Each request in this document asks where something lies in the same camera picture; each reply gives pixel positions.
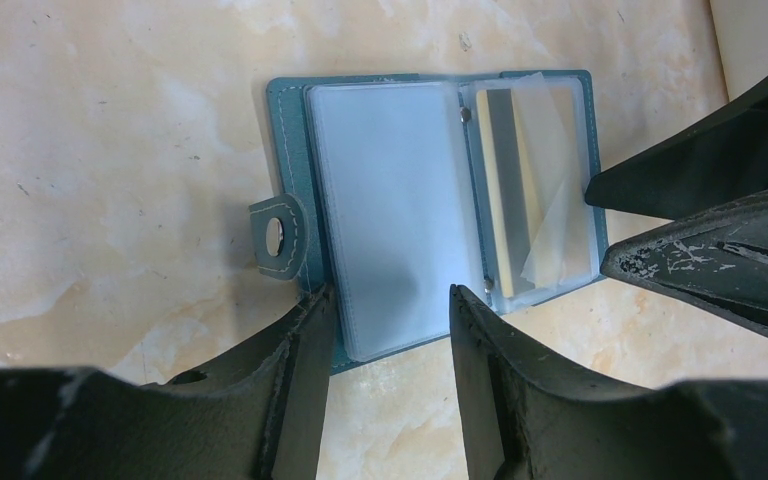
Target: marble surface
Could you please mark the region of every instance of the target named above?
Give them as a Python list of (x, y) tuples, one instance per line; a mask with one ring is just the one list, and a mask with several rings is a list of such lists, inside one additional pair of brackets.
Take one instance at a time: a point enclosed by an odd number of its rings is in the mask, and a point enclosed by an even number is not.
[[(592, 72), (606, 167), (726, 101), (701, 0), (0, 1), (0, 366), (162, 382), (290, 308), (246, 213), (271, 78), (525, 68)], [(767, 339), (613, 281), (508, 320), (642, 385), (768, 376)], [(319, 476), (465, 478), (447, 340), (332, 378)]]

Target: card holder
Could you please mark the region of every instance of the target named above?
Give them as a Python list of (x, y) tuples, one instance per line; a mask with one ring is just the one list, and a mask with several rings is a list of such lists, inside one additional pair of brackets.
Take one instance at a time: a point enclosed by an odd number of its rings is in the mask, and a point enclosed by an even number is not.
[(267, 97), (307, 226), (299, 286), (337, 286), (334, 372), (446, 335), (452, 283), (508, 313), (599, 278), (587, 72), (281, 78)]

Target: white stitching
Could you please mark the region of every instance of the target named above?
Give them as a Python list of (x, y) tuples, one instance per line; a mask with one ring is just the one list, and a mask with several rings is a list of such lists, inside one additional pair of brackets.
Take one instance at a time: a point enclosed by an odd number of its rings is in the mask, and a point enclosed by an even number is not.
[(287, 266), (282, 268), (282, 269), (280, 269), (280, 270), (276, 270), (274, 268), (264, 267), (262, 265), (258, 265), (257, 268), (259, 268), (261, 270), (266, 270), (267, 272), (284, 273), (284, 272), (286, 272), (287, 270), (290, 269), (290, 264), (293, 263), (293, 258), (295, 258), (295, 256), (296, 256), (296, 250), (297, 250), (298, 243), (299, 243), (299, 224), (296, 221), (296, 214), (293, 213), (292, 207), (290, 207), (290, 205), (286, 204), (286, 203), (275, 203), (275, 204), (270, 205), (270, 206), (268, 206), (266, 208), (261, 208), (260, 210), (253, 210), (253, 211), (249, 212), (249, 214), (250, 215), (254, 215), (255, 213), (265, 212), (267, 210), (271, 210), (273, 208), (278, 208), (278, 207), (287, 207), (287, 211), (289, 211), (290, 212), (290, 216), (293, 217), (293, 249), (290, 250), (290, 259), (287, 260)]
[[(281, 98), (284, 92), (288, 90), (298, 90), (303, 86), (285, 87), (278, 91), (278, 119), (281, 121), (281, 138), (284, 144), (284, 155), (287, 157), (287, 171), (290, 172), (290, 185), (293, 188), (293, 193), (296, 192), (296, 179), (293, 178), (293, 162), (290, 159), (290, 147), (287, 145), (287, 129), (284, 126), (284, 107), (281, 104)], [(307, 292), (310, 293), (310, 267), (307, 264), (307, 258), (302, 263), (302, 267), (305, 269), (305, 280), (307, 281)]]

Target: beige marble table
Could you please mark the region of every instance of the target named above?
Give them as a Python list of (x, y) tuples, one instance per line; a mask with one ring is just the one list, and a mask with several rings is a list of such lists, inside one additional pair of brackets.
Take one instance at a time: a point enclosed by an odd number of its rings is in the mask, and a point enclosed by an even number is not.
[[(707, 1), (0, 1), (0, 367), (162, 382), (290, 308), (246, 212), (278, 185), (271, 78), (525, 68), (592, 72), (606, 167), (726, 99)], [(508, 320), (647, 386), (768, 376), (767, 339), (613, 281)], [(332, 378), (321, 478), (465, 469), (448, 340)]]

